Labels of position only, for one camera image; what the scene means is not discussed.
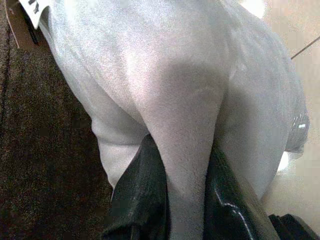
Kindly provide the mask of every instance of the white floor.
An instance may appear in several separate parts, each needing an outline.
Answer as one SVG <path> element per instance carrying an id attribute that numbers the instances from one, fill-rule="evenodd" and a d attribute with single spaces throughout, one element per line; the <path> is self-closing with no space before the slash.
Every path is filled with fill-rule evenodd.
<path id="1" fill-rule="evenodd" d="M 319 0 L 239 0 L 263 19 L 285 43 L 291 56 L 320 36 Z M 304 154 L 284 155 L 262 198 L 268 213 L 301 217 L 320 235 L 320 40 L 293 59 L 300 75 L 311 126 Z"/>

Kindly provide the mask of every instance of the fabric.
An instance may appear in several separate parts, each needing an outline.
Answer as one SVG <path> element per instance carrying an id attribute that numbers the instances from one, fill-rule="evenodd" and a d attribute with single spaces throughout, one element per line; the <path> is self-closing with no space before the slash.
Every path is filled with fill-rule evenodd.
<path id="1" fill-rule="evenodd" d="M 98 239 L 112 188 L 91 119 L 50 53 L 17 49 L 0 6 L 0 239 Z"/>
<path id="2" fill-rule="evenodd" d="M 40 29 L 92 119 L 113 188 L 152 135 L 172 239 L 202 237 L 213 139 L 258 198 L 286 147 L 301 150 L 309 125 L 292 127 L 308 111 L 288 51 L 236 1 L 51 0 L 43 13 Z"/>

